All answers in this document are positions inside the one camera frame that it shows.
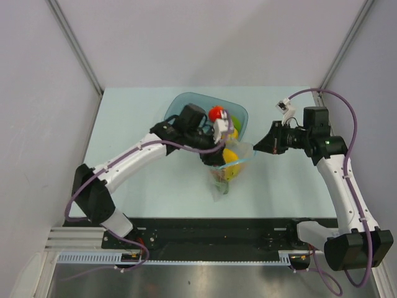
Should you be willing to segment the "yellow orange fruit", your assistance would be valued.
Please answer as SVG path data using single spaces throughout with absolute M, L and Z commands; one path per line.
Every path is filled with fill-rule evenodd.
M 234 129 L 232 133 L 227 135 L 227 141 L 237 140 L 239 137 L 239 133 L 237 129 Z

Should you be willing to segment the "clear zip top bag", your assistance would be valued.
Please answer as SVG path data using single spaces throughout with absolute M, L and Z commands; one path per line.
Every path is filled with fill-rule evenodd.
M 230 191 L 231 182 L 236 179 L 254 158 L 253 145 L 237 139 L 226 143 L 221 157 L 222 164 L 207 166 L 209 171 L 209 189 L 213 200 L 220 201 Z

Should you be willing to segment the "green star fruit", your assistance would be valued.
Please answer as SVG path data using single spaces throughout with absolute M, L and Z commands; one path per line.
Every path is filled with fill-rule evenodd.
M 236 129 L 238 132 L 240 132 L 241 129 L 242 129 L 241 121 L 240 121 L 236 116 L 234 116 L 234 115 L 231 116 L 231 119 L 232 119 L 232 122 L 233 122 L 233 125 L 234 125 L 235 129 Z

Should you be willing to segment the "yellow banana bunch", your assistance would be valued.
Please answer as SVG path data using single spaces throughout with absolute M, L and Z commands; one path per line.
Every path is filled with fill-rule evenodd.
M 241 162 L 242 154 L 236 148 L 225 148 L 223 150 L 223 159 L 225 162 L 226 177 L 229 182 L 237 178 L 246 168 L 244 162 Z

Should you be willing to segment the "pink dragon fruit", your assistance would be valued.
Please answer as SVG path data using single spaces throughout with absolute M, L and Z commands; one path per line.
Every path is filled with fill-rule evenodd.
M 211 169 L 210 173 L 213 177 L 215 189 L 219 195 L 227 195 L 229 193 L 229 180 L 226 177 L 225 169 Z

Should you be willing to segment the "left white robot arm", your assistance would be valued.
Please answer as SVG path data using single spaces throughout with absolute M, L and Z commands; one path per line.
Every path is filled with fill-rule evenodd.
M 198 153 L 205 161 L 220 161 L 233 122 L 229 113 L 221 110 L 220 118 L 206 132 L 206 119 L 201 107 L 188 104 L 180 114 L 155 124 L 136 145 L 115 158 L 95 167 L 81 164 L 75 171 L 70 202 L 77 203 L 90 223 L 112 233 L 122 247 L 132 247 L 137 241 L 134 224 L 116 208 L 112 193 L 140 169 L 175 150 Z

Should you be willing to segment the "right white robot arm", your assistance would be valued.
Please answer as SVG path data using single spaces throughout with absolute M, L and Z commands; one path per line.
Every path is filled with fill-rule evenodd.
M 331 135 L 329 111 L 325 107 L 306 107 L 303 125 L 291 127 L 295 110 L 280 103 L 282 120 L 272 123 L 269 133 L 254 149 L 280 155 L 289 148 L 300 149 L 311 158 L 326 183 L 337 215 L 338 231 L 322 226 L 315 220 L 295 219 L 286 233 L 287 244 L 300 249 L 309 244 L 326 257 L 334 271 L 376 268 L 383 261 L 394 239 L 389 230 L 382 230 L 368 211 L 356 186 L 347 145 L 340 136 Z

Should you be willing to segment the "blue plastic food tub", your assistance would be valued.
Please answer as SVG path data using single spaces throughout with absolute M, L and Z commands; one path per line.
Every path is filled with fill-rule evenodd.
M 192 92 L 182 93 L 171 102 L 164 119 L 167 119 L 172 115 L 179 115 L 182 112 L 184 106 L 188 104 L 195 104 L 196 106 L 199 106 L 205 110 L 206 113 L 208 113 L 208 111 L 214 106 L 224 107 L 231 116 L 234 115 L 241 121 L 242 129 L 240 132 L 238 132 L 238 140 L 241 141 L 243 139 L 249 118 L 247 110 L 237 103 L 216 97 Z

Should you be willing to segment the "red tomato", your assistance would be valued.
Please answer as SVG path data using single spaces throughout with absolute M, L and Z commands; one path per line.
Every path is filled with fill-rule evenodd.
M 224 108 L 222 106 L 214 106 L 208 111 L 208 119 L 210 122 L 215 123 L 217 119 L 223 118 Z

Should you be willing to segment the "right aluminium frame post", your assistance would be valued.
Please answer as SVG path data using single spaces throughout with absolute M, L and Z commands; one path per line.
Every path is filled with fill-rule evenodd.
M 333 79 L 335 74 L 337 73 L 338 68 L 341 66 L 345 56 L 347 55 L 350 47 L 352 46 L 354 40 L 359 34 L 362 26 L 364 25 L 367 17 L 371 13 L 376 1 L 375 0 L 365 0 L 359 9 L 355 19 L 350 26 L 349 30 L 344 37 L 341 46 L 339 47 L 336 56 L 333 58 L 326 74 L 319 84 L 320 89 L 326 89 L 330 84 L 330 81 Z

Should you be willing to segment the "aluminium frame post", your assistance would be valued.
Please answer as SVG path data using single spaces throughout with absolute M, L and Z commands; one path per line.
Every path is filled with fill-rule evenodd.
M 72 52 L 74 53 L 78 63 L 80 64 L 84 74 L 86 75 L 88 81 L 90 82 L 91 86 L 94 88 L 96 94 L 101 99 L 104 95 L 104 90 L 100 85 L 100 82 L 95 74 L 89 59 L 87 58 L 79 40 L 69 23 L 69 20 L 64 13 L 63 9 L 61 8 L 60 4 L 56 0 L 45 0 L 47 6 L 49 7 L 53 17 L 56 20 L 56 23 L 60 27 L 67 43 L 69 44 Z
M 350 26 L 349 30 L 344 37 L 341 46 L 339 47 L 336 56 L 333 58 L 326 74 L 319 84 L 320 89 L 326 89 L 330 84 L 330 81 L 333 79 L 335 74 L 337 73 L 338 68 L 341 66 L 345 56 L 347 55 L 350 47 L 352 46 L 354 40 L 359 34 L 362 26 L 364 25 L 367 17 L 371 13 L 376 1 L 375 0 L 365 0 L 359 9 L 355 19 Z

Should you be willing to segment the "left aluminium frame post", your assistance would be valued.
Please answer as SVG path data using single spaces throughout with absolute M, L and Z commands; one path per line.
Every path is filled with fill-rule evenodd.
M 74 53 L 78 63 L 80 64 L 84 74 L 86 75 L 88 81 L 90 82 L 91 86 L 94 88 L 96 94 L 101 99 L 104 95 L 104 90 L 100 85 L 100 82 L 95 74 L 89 59 L 87 58 L 79 40 L 69 23 L 69 20 L 64 13 L 63 9 L 61 8 L 60 4 L 56 0 L 45 0 L 47 6 L 49 7 L 53 17 L 56 20 L 56 23 L 60 27 L 67 43 L 69 44 L 72 52 Z

